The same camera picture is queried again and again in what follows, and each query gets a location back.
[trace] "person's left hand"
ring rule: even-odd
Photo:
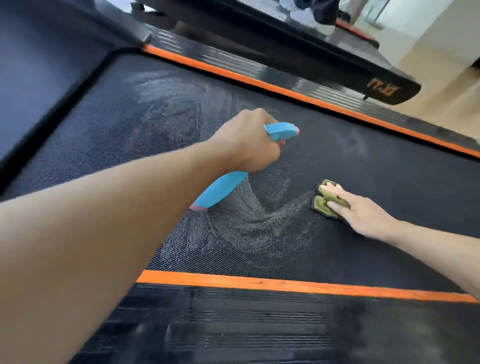
[[[209,142],[229,154],[229,171],[256,172],[280,156],[285,141],[274,142],[264,124],[277,122],[265,110],[243,110],[223,124]]]

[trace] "blue spray bottle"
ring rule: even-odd
[[[265,130],[272,140],[279,142],[298,135],[299,129],[288,122],[277,122],[275,124],[265,124]],[[222,198],[232,192],[245,177],[248,172],[236,171],[230,172],[213,182],[190,206],[194,211],[204,211],[210,206],[215,205]]]

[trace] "black treadmill belt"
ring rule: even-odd
[[[70,364],[473,364],[468,303],[137,284]]]
[[[259,107],[300,136],[219,204],[188,211],[148,269],[460,291],[400,250],[310,211],[309,200],[328,178],[396,218],[480,238],[478,161],[144,55],[107,68],[3,198],[206,140]]]

